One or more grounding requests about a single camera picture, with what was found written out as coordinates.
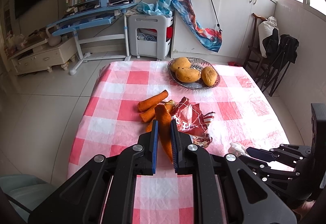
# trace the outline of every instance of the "blue desk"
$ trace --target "blue desk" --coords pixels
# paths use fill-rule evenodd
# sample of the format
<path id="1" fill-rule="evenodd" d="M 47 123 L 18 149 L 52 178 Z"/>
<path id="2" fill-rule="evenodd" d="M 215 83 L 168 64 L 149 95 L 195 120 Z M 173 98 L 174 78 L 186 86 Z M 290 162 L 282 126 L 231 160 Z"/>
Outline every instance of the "blue desk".
<path id="1" fill-rule="evenodd" d="M 76 42 L 79 62 L 69 71 L 70 75 L 74 75 L 78 67 L 83 62 L 87 62 L 89 60 L 123 59 L 123 58 L 125 61 L 130 60 L 131 56 L 129 54 L 126 11 L 128 8 L 134 7 L 136 5 L 137 3 L 129 3 L 129 4 L 112 5 L 108 7 L 96 8 L 89 11 L 84 11 L 74 15 L 70 15 L 47 26 L 48 28 L 51 27 L 57 28 L 57 30 L 52 33 L 53 36 L 59 36 L 69 32 L 73 32 L 73 36 Z M 111 24 L 113 20 L 119 19 L 118 16 L 120 14 L 123 14 L 124 34 L 106 35 L 106 36 L 93 37 L 93 38 L 81 39 L 81 40 L 78 38 L 78 33 L 77 33 L 78 30 Z M 89 58 L 90 56 L 89 52 L 83 55 L 80 44 L 90 43 L 95 41 L 112 40 L 112 39 L 125 39 L 126 55 L 100 56 L 95 58 Z"/>

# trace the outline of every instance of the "brown round object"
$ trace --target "brown round object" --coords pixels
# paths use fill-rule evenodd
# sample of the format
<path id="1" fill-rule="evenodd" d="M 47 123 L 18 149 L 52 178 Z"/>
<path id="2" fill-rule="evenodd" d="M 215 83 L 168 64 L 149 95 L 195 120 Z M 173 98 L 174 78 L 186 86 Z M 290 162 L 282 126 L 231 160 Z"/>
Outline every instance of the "brown round object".
<path id="1" fill-rule="evenodd" d="M 190 68 L 180 68 L 175 72 L 175 77 L 183 83 L 193 83 L 199 80 L 200 71 Z"/>
<path id="2" fill-rule="evenodd" d="M 190 68 L 191 63 L 186 57 L 180 57 L 175 59 L 174 63 L 171 65 L 170 70 L 176 72 L 180 68 Z"/>
<path id="3" fill-rule="evenodd" d="M 202 79 L 207 86 L 213 86 L 217 79 L 217 72 L 212 67 L 202 69 Z"/>

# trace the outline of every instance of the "bowl of mangoes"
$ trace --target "bowl of mangoes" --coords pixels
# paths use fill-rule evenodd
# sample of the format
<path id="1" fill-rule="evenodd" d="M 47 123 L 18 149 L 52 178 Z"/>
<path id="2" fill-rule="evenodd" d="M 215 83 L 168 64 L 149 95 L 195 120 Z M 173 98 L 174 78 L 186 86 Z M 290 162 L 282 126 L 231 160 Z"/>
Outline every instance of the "bowl of mangoes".
<path id="1" fill-rule="evenodd" d="M 194 90 L 216 87 L 220 76 L 208 61 L 195 57 L 173 59 L 167 65 L 171 78 L 179 85 Z"/>

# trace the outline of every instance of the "fruit bowl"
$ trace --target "fruit bowl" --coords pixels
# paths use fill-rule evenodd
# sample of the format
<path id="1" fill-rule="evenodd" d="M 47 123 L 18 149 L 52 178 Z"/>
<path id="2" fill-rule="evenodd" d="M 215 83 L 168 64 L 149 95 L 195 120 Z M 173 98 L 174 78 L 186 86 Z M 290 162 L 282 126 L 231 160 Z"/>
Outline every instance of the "fruit bowl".
<path id="1" fill-rule="evenodd" d="M 195 57 L 188 57 L 187 58 L 190 63 L 191 66 L 190 68 L 192 69 L 196 69 L 200 72 L 202 72 L 202 69 L 210 66 L 214 69 L 213 65 L 211 65 L 208 61 L 204 60 L 204 59 L 200 59 L 200 58 L 195 58 Z M 194 83 L 183 83 L 180 82 L 176 77 L 175 77 L 175 73 L 172 72 L 170 70 L 171 65 L 175 62 L 176 59 L 171 60 L 168 65 L 167 65 L 167 70 L 169 71 L 169 74 L 171 76 L 171 78 L 176 81 L 179 85 L 188 88 L 188 89 L 193 89 L 193 90 L 204 90 L 204 89 L 210 89 L 210 88 L 214 88 L 216 86 L 218 86 L 218 84 L 220 83 L 220 75 L 217 73 L 217 78 L 215 83 L 212 86 L 207 86 L 206 84 L 204 84 L 203 80 L 200 78 L 198 81 L 194 82 Z"/>

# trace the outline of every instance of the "hanging colorful bag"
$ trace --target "hanging colorful bag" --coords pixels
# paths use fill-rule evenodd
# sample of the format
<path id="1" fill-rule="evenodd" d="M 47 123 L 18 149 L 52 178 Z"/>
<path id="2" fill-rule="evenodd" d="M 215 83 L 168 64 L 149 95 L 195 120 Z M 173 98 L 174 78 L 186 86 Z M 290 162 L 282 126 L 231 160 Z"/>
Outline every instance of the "hanging colorful bag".
<path id="1" fill-rule="evenodd" d="M 202 28 L 200 26 L 196 20 L 196 15 L 190 0 L 172 0 L 172 4 L 180 14 L 182 20 L 188 25 L 200 43 L 206 49 L 218 52 L 222 45 L 222 30 L 220 29 L 220 24 L 218 23 L 213 0 L 211 0 L 211 4 L 215 12 L 217 27 L 219 29 L 218 31 L 212 28 Z"/>

